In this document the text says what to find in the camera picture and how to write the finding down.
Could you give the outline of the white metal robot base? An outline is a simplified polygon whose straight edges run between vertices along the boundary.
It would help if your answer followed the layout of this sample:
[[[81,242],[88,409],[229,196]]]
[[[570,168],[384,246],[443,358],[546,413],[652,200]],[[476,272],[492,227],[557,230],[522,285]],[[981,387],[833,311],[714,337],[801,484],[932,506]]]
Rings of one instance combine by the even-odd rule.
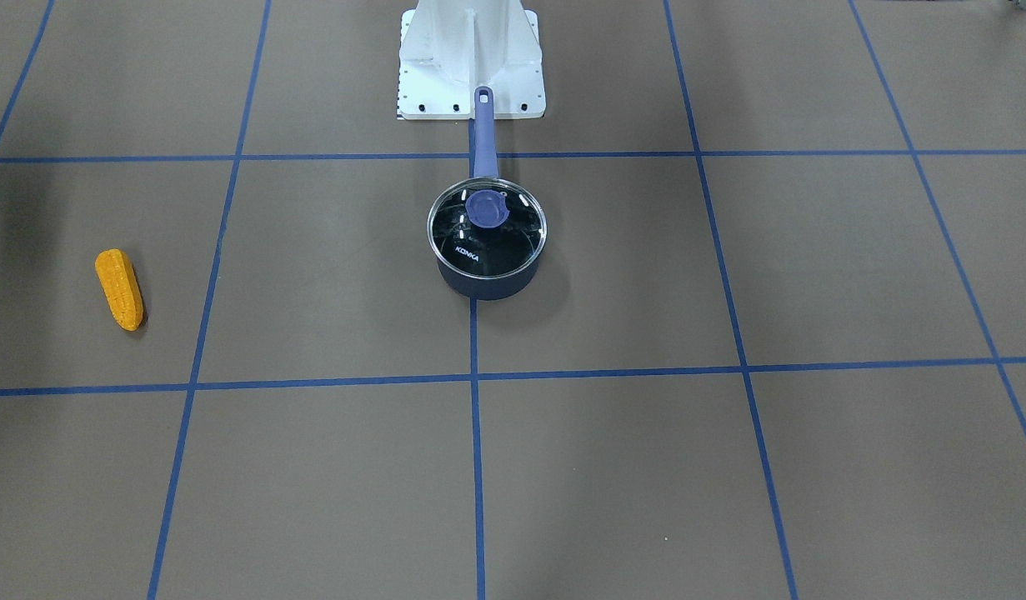
[[[480,87],[494,91],[496,119],[547,112],[539,19],[520,1],[418,1],[399,42],[398,118],[473,118]]]

